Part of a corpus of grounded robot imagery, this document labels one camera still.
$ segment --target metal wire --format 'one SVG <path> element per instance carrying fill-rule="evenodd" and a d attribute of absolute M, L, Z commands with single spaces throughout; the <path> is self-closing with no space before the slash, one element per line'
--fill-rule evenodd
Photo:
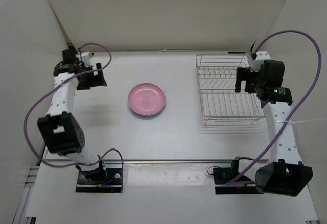
<path fill-rule="evenodd" d="M 252 125 L 263 118 L 254 94 L 235 93 L 236 70 L 248 67 L 247 55 L 197 55 L 202 120 L 205 125 Z"/>

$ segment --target pink plate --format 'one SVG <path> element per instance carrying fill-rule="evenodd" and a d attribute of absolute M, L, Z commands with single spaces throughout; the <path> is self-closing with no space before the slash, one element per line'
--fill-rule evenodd
<path fill-rule="evenodd" d="M 154 115 L 164 108 L 165 103 L 164 92 L 150 83 L 136 85 L 128 94 L 129 107 L 140 115 Z"/>

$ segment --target wire rack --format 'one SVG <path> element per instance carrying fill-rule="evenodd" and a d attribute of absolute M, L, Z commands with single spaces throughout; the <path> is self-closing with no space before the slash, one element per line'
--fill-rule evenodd
<path fill-rule="evenodd" d="M 263 118 L 255 94 L 235 93 L 236 69 L 248 67 L 247 55 L 197 55 L 196 69 L 204 125 L 255 127 Z"/>

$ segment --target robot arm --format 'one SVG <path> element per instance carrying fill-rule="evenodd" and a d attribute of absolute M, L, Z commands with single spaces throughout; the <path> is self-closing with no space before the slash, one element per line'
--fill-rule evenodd
<path fill-rule="evenodd" d="M 272 141 L 292 111 L 291 91 L 281 87 L 285 67 L 282 62 L 271 60 L 266 52 L 258 52 L 250 65 L 251 68 L 237 69 L 235 92 L 240 92 L 241 82 L 245 80 L 245 91 L 256 93 Z M 238 167 L 236 171 L 242 172 L 251 162 L 249 159 L 238 160 L 234 163 Z M 270 149 L 269 162 L 255 164 L 245 176 L 255 181 L 259 192 L 297 196 L 302 191 L 313 173 L 311 167 L 302 163 L 290 124 Z"/>
<path fill-rule="evenodd" d="M 101 71 L 73 78 L 62 84 L 67 78 L 87 70 L 92 70 L 90 63 L 92 53 L 77 53 L 76 50 L 62 51 L 63 61 L 54 70 L 55 87 L 58 89 L 52 98 L 46 116 L 38 119 L 38 127 L 50 153 L 66 156 L 77 163 L 90 164 L 98 161 L 99 156 L 86 152 L 85 137 L 81 127 L 72 115 L 76 90 L 90 89 L 96 86 L 106 86 Z M 85 178 L 101 182 L 106 178 L 105 165 L 102 161 L 93 166 L 76 166 Z"/>

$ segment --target white table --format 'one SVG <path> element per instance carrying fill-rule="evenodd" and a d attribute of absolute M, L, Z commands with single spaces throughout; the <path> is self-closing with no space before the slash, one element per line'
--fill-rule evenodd
<path fill-rule="evenodd" d="M 123 194 L 75 193 L 77 170 L 41 165 L 26 215 L 36 224 L 305 223 L 318 220 L 308 188 L 296 197 L 215 195 L 210 166 L 197 160 L 256 157 L 267 132 L 224 134 L 201 126 L 196 53 L 114 53 L 104 71 L 108 87 L 79 91 L 74 116 L 97 154 L 115 147 L 127 160 L 193 160 L 193 164 L 125 164 Z M 104 64 L 106 54 L 93 61 Z M 165 110 L 152 120 L 127 106 L 130 89 L 150 82 L 163 89 Z M 47 154 L 52 162 L 63 163 Z M 116 153 L 106 159 L 118 159 Z"/>

